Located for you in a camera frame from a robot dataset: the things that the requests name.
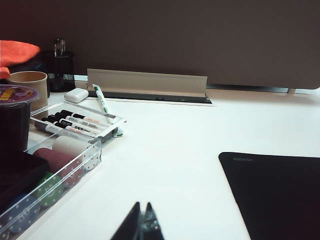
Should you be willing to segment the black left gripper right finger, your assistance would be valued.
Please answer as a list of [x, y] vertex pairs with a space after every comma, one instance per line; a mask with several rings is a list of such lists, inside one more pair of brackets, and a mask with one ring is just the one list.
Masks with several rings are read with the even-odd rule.
[[156, 212], [150, 202], [147, 203], [146, 209], [142, 214], [140, 240], [164, 240]]

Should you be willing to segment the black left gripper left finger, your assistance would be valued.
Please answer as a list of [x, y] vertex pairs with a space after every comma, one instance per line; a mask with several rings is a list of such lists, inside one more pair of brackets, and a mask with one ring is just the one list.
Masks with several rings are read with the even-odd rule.
[[140, 203], [136, 202], [111, 237], [111, 240], [139, 240], [140, 218]]

